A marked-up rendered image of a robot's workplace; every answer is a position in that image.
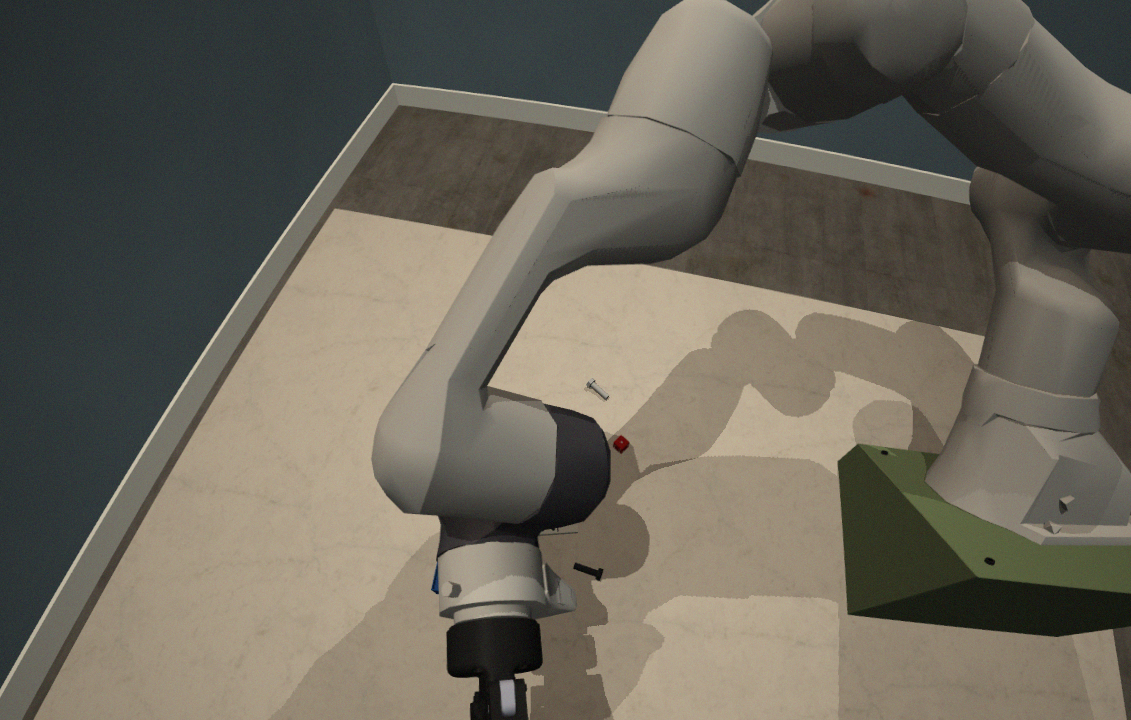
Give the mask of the white domino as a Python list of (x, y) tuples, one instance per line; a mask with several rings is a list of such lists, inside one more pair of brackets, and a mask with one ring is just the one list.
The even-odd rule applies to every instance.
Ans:
[(578, 534), (578, 527), (577, 524), (568, 524), (568, 527), (541, 530), (539, 536), (559, 536), (559, 534)]

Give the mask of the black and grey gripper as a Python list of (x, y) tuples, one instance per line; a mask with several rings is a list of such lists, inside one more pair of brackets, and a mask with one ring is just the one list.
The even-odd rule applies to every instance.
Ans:
[(480, 678), (470, 719), (529, 720), (527, 684), (513, 674), (537, 670), (543, 663), (539, 623), (530, 618), (468, 621), (446, 633), (449, 675)]

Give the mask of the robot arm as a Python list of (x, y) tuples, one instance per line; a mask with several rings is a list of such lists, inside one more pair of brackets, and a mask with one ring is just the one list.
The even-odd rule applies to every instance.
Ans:
[(541, 293), (706, 240), (758, 132), (899, 96), (975, 163), (996, 288), (925, 482), (1033, 543), (1131, 544), (1131, 472), (1100, 436), (1096, 393), (1121, 320), (1089, 266), (1091, 249), (1131, 254), (1131, 94), (1022, 0), (770, 0), (754, 17), (683, 0), (592, 142), (530, 179), (379, 416), (375, 480), (402, 512), (440, 518), (440, 618), (577, 609), (538, 536), (601, 505), (607, 439), (592, 416), (487, 387)]

